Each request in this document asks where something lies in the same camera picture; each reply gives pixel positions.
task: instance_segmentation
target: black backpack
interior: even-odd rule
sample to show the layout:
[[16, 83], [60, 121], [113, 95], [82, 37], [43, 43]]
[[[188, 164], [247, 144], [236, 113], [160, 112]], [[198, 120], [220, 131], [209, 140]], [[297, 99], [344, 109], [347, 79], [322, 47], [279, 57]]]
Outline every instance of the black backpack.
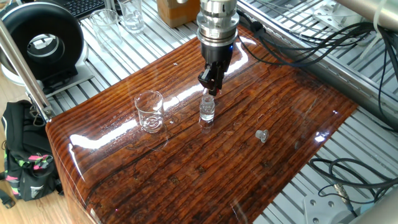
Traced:
[[[53, 161], [45, 123], [26, 100], [7, 103], [1, 119], [6, 133], [4, 148], [6, 179], [16, 199], [35, 200], [52, 193], [56, 188], [62, 194], [62, 186]], [[0, 191], [2, 203], [11, 208], [12, 199]]]

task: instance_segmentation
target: wooden table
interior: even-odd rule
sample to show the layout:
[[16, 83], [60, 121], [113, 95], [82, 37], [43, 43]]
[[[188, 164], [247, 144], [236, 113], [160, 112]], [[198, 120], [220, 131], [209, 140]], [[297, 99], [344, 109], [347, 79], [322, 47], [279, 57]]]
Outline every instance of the wooden table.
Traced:
[[[204, 64], [193, 39], [47, 124], [76, 223], [252, 222], [356, 108], [306, 72], [258, 62], [237, 40], [205, 125]], [[139, 126], [134, 97], [145, 90], [164, 96], [156, 134]], [[266, 143], [259, 129], [269, 130]]]

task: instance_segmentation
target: drinking glass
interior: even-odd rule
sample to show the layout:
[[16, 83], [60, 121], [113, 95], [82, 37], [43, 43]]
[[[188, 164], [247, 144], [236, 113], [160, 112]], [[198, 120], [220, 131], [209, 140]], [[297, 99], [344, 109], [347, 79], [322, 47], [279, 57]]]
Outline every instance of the drinking glass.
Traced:
[[124, 25], [129, 32], [139, 33], [144, 29], [142, 0], [118, 0], [122, 9]]
[[163, 125], [163, 96], [158, 91], [145, 91], [134, 98], [139, 123], [149, 133], [156, 133]]
[[122, 44], [117, 12], [109, 9], [94, 11], [91, 13], [90, 22], [94, 28], [95, 38], [102, 50], [106, 51], [107, 48]]

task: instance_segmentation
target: small glass vial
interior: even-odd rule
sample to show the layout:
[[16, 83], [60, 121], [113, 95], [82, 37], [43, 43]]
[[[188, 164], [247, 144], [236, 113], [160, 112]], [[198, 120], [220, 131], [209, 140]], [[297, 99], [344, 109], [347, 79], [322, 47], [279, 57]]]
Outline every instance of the small glass vial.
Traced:
[[204, 121], [211, 121], [214, 118], [216, 104], [214, 97], [210, 94], [204, 94], [200, 103], [200, 118]]

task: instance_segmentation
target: cardboard box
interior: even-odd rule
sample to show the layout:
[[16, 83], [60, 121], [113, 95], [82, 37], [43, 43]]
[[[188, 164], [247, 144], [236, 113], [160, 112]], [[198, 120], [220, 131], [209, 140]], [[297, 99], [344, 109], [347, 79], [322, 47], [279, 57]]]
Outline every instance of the cardboard box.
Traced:
[[157, 0], [157, 11], [171, 28], [194, 21], [200, 11], [200, 0], [188, 0], [179, 4], [177, 0]]

